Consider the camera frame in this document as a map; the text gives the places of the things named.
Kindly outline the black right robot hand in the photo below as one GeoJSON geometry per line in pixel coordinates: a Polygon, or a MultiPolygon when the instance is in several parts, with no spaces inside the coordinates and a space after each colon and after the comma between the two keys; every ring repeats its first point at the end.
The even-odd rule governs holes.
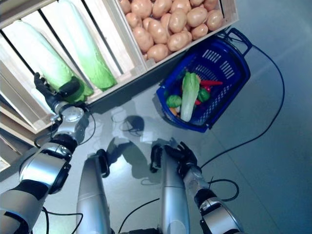
{"type": "Polygon", "coordinates": [[[186,176],[192,167],[198,167],[195,154],[183,141],[180,142],[177,148],[165,145],[164,149],[167,155],[178,161],[177,172],[182,178],[186,176]]]}

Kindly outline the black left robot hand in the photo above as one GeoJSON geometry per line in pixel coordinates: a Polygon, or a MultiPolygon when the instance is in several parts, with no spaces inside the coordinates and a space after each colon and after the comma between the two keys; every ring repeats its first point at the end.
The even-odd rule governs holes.
{"type": "Polygon", "coordinates": [[[45,78],[40,77],[39,73],[34,74],[34,84],[54,112],[59,103],[66,101],[68,98],[75,98],[82,93],[82,86],[79,79],[75,76],[72,76],[69,82],[59,87],[58,91],[52,91],[51,86],[46,82],[45,78]]]}

